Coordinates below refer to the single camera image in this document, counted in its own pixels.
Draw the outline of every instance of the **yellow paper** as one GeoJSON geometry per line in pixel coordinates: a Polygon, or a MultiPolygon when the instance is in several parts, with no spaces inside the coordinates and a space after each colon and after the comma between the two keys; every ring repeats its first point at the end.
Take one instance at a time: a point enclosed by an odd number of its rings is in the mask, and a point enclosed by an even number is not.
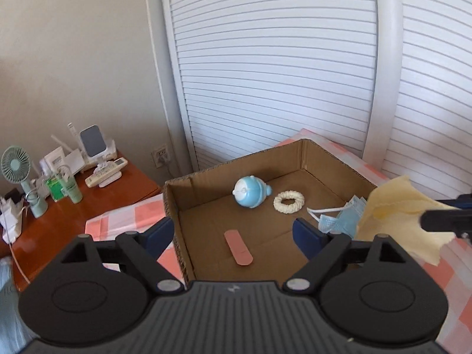
{"type": "Polygon", "coordinates": [[[416,190],[407,176],[395,178],[370,194],[355,239],[372,241],[376,234],[389,234],[410,255],[437,266],[441,247],[454,239],[455,234],[421,229],[419,218],[426,210],[434,209],[455,208],[416,190]]]}

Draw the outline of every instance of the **cardboard box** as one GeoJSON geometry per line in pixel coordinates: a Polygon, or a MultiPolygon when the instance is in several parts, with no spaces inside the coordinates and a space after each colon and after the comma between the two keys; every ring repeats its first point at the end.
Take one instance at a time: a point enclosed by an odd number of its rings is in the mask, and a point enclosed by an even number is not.
{"type": "Polygon", "coordinates": [[[311,140],[303,139],[241,157],[198,173],[168,181],[166,214],[174,220],[174,244],[185,281],[277,280],[283,283],[307,260],[292,240],[292,223],[306,208],[344,206],[353,195],[369,196],[375,185],[311,140]],[[272,186],[273,194],[254,209],[238,205],[231,194],[236,181],[254,175],[272,186]],[[282,191],[305,196],[294,214],[274,209],[282,191]],[[236,264],[224,232],[237,229],[254,261],[236,264]]]}

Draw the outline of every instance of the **gray screen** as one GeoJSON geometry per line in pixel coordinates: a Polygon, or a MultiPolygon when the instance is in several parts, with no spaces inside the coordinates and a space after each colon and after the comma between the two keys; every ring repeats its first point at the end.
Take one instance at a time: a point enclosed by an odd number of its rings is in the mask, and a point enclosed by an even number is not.
{"type": "Polygon", "coordinates": [[[86,148],[89,157],[94,157],[107,149],[105,140],[103,139],[97,125],[82,130],[80,132],[80,139],[82,140],[83,146],[86,148]]]}

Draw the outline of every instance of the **blue and white toy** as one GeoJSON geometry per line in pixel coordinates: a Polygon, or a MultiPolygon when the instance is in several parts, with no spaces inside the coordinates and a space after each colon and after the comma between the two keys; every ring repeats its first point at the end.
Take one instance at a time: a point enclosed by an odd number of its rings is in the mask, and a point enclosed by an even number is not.
{"type": "Polygon", "coordinates": [[[239,179],[233,190],[236,202],[251,209],[259,206],[271,194],[272,188],[263,180],[254,176],[239,179]]]}

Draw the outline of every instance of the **blue face mask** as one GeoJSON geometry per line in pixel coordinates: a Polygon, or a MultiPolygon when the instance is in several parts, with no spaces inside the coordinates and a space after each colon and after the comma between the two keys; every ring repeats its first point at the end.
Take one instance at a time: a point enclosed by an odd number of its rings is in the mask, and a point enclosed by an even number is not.
{"type": "Polygon", "coordinates": [[[354,238],[357,224],[364,213],[366,201],[363,197],[353,196],[346,206],[334,209],[313,210],[308,209],[308,213],[318,221],[318,229],[322,233],[344,233],[354,238]],[[339,211],[336,217],[326,216],[321,213],[339,211]]]}

